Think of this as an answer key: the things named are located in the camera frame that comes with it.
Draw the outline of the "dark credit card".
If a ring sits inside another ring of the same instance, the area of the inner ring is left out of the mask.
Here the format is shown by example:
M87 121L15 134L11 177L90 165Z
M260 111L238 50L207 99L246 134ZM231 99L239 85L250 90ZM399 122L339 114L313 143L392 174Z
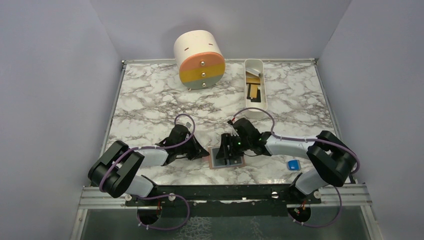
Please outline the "dark credit card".
M213 169L226 167L225 159L217 159L218 151L218 147L212 147L210 149L210 162Z

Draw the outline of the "brown leather card holder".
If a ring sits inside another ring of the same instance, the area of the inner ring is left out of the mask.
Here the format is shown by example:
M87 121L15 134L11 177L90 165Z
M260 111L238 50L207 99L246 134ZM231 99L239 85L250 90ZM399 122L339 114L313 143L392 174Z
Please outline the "brown leather card holder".
M218 151L218 146L208 148L209 156L207 160L209 163L209 168L211 170L223 168L240 168L246 165L244 157L236 157L232 159L217 159Z

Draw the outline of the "gold black striped card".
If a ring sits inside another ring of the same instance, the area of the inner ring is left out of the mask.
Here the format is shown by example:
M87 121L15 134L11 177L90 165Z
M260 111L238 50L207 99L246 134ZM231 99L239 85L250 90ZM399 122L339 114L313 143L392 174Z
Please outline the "gold black striped card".
M247 84L246 87L246 99L249 100L251 103L261 103L261 85Z

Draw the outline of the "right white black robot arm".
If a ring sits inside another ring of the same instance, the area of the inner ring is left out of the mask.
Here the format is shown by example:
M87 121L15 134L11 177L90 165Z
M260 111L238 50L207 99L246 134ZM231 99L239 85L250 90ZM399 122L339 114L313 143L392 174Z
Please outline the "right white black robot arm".
M291 183L289 199L300 204L312 192L328 185L341 187L357 164L353 152L333 133L321 131L316 137L295 138L275 136L270 131L259 132L246 118L230 125L235 134L223 133L216 160L229 163L246 151L258 156L293 156L308 159L313 169L300 173Z

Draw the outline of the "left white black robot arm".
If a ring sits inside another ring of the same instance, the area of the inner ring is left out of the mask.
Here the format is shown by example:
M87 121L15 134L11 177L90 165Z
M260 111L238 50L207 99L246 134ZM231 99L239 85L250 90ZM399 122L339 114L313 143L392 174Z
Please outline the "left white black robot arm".
M137 195L144 205L157 200L156 183L137 172L144 167L166 166L178 157L197 160L209 152L197 141L189 128L176 124L168 137L154 146L129 147L115 141L89 169L87 177L103 193L113 198L123 194Z

